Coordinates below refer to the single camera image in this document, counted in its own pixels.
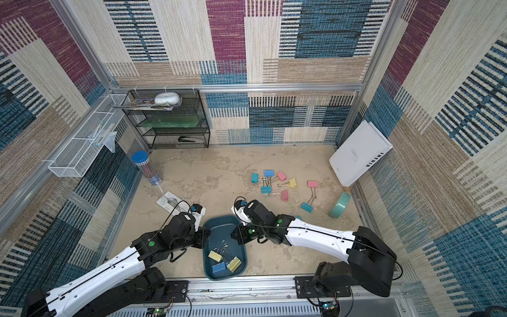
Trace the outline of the white ruler package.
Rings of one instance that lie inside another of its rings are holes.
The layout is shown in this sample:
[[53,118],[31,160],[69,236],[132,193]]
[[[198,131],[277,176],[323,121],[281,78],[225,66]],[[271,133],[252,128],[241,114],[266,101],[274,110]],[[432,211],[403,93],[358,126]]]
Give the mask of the white ruler package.
[[179,197],[171,192],[166,192],[161,198],[156,201],[156,204],[162,207],[168,213],[173,216],[178,215],[181,212],[188,212],[190,205],[183,202]]

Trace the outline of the yellow binder clip front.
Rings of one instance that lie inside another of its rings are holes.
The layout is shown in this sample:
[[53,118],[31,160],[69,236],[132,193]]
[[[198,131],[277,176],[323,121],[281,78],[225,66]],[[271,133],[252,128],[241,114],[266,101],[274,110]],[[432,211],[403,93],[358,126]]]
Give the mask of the yellow binder clip front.
[[227,269],[231,273],[234,273],[238,269],[238,267],[240,267],[242,262],[237,256],[233,256],[229,248],[226,249],[226,253],[230,258],[230,261],[227,263]]

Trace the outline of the blue binder clip front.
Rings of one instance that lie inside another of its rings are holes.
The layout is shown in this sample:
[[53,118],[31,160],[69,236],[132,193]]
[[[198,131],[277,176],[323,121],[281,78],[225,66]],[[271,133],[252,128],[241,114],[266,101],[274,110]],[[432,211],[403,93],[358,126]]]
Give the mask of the blue binder clip front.
[[226,270],[227,270],[227,263],[226,262],[220,262],[220,263],[212,266],[213,275],[220,274],[221,272],[224,272]]

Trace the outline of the teal plastic storage box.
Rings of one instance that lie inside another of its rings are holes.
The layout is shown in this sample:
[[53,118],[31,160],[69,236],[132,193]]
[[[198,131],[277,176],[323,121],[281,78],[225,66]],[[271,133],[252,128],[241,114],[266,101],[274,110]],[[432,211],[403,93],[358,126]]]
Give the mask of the teal plastic storage box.
[[210,235],[203,247],[203,270],[211,281],[221,281],[243,274],[247,265],[244,245],[232,238],[241,222],[233,215],[212,218],[203,227]]

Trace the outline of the mint green tape roll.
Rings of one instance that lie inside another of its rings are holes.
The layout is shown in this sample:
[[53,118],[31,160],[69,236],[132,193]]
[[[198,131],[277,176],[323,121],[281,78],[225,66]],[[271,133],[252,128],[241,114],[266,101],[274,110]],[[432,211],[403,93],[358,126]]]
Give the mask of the mint green tape roll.
[[342,216],[350,201],[351,195],[348,194],[347,192],[342,192],[336,204],[331,208],[329,216],[334,219],[337,219],[340,216]]

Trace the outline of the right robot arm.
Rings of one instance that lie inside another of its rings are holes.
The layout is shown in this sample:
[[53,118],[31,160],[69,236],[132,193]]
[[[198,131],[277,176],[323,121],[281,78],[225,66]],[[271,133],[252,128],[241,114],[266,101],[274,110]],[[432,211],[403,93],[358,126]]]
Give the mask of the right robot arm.
[[240,220],[232,238],[240,245],[263,244],[305,247],[337,258],[321,262],[310,284],[319,294],[340,287],[361,286],[379,297],[389,297],[397,265],[395,252],[371,229],[337,231],[305,223],[292,215],[275,215],[257,199],[239,197],[231,208]]

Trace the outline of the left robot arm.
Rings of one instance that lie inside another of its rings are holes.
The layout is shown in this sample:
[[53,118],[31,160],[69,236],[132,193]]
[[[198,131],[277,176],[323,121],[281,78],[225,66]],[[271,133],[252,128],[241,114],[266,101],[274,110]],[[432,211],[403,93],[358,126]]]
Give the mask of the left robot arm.
[[105,316],[132,304],[136,297],[160,301],[168,288],[164,275],[154,265],[164,260],[175,262],[189,248],[204,247],[211,232],[195,222],[192,214],[180,213],[83,276],[49,291],[30,292],[22,315]]

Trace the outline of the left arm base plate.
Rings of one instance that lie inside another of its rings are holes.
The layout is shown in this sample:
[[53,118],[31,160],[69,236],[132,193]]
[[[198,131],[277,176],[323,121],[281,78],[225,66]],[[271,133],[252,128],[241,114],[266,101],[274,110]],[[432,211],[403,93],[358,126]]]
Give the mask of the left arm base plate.
[[186,291],[189,285],[188,280],[166,281],[164,288],[158,288],[155,291],[146,291],[143,295],[138,295],[134,300],[134,305],[141,304],[169,304],[183,303],[186,301]]

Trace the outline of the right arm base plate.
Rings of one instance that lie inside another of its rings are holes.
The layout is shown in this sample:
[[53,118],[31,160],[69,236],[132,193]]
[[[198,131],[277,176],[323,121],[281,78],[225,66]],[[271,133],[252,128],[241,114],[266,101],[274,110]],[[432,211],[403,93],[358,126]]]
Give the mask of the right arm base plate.
[[352,292],[348,287],[327,287],[321,282],[313,281],[312,276],[296,276],[294,285],[298,299],[316,299],[316,298],[337,298],[351,297]]

